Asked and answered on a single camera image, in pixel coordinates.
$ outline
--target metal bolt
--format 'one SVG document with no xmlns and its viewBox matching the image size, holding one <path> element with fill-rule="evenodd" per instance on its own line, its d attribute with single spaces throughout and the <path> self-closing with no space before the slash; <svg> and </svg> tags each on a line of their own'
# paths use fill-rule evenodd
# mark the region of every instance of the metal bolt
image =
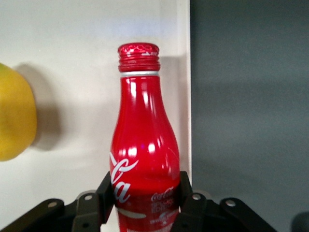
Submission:
<svg viewBox="0 0 309 232">
<path fill-rule="evenodd" d="M 230 206 L 230 207 L 236 206 L 236 203 L 233 200 L 227 200 L 225 203 L 227 204 L 227 206 Z"/>
<path fill-rule="evenodd" d="M 92 195 L 87 195 L 84 197 L 85 201 L 89 201 L 92 199 Z"/>
<path fill-rule="evenodd" d="M 55 207 L 57 205 L 57 202 L 50 202 L 49 204 L 48 204 L 48 208 L 53 208 L 53 207 Z"/>
<path fill-rule="evenodd" d="M 198 200 L 201 200 L 201 196 L 199 195 L 199 194 L 193 194 L 192 195 L 192 198 L 194 199 L 194 200 L 196 200 L 196 201 L 198 201 Z"/>
</svg>

